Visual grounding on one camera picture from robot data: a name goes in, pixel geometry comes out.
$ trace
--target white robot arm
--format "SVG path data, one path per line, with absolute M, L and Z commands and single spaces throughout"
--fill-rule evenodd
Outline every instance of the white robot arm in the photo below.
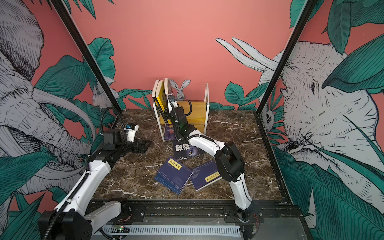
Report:
M 224 180 L 229 182 L 235 204 L 242 210 L 246 210 L 252 199 L 249 196 L 244 178 L 244 159 L 233 142 L 216 141 L 188 124 L 187 116 L 192 112 L 192 104 L 189 101 L 190 111 L 185 114 L 183 107 L 179 107 L 173 94 L 167 95 L 170 119 L 175 129 L 175 136 L 179 142 L 188 142 L 190 145 L 204 150 L 215 158 L 218 172 Z

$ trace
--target book spine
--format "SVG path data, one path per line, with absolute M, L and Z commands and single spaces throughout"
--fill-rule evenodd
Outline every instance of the book spine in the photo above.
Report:
M 156 108 L 158 109 L 158 111 L 160 112 L 161 116 L 163 117 L 164 122 L 168 124 L 168 120 L 165 118 L 164 111 L 163 111 L 163 109 L 160 107 L 160 104 L 159 104 L 159 102 L 157 101 L 157 98 L 156 98 L 156 97 L 153 97 L 153 101 L 155 102 Z

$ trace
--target rabbit illustration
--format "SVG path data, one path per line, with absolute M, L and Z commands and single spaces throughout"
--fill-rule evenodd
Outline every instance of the rabbit illustration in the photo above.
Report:
M 190 79 L 187 79 L 183 82 L 183 84 L 181 84 L 181 87 L 179 88 L 179 86 L 177 85 L 177 83 L 175 81 L 173 81 L 172 79 L 169 79 L 170 81 L 170 84 L 171 86 L 176 89 L 177 91 L 177 100 L 181 100 L 181 101 L 184 101 L 184 98 L 185 98 L 185 95 L 183 93 L 183 89 L 188 86 L 188 84 L 191 83 L 191 80 Z

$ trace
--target marble tabletop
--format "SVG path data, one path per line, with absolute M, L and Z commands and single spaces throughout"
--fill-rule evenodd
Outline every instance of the marble tabletop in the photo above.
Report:
M 137 139 L 152 140 L 145 154 L 128 153 L 115 164 L 96 190 L 94 199 L 233 199 L 223 179 L 195 191 L 191 181 L 177 195 L 154 180 L 157 170 L 173 156 L 172 141 L 163 142 L 153 110 L 126 109 L 125 123 L 139 125 Z M 252 199 L 281 200 L 279 188 L 252 111 L 210 111 L 207 135 L 222 142 L 233 141 L 245 161 L 245 182 Z M 193 169 L 213 160 L 203 154 L 181 160 Z

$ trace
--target elephant ear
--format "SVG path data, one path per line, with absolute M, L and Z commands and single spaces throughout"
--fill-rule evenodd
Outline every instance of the elephant ear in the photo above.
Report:
M 5 0 L 0 13 L 0 51 L 14 69 L 31 81 L 39 66 L 43 32 L 23 1 Z

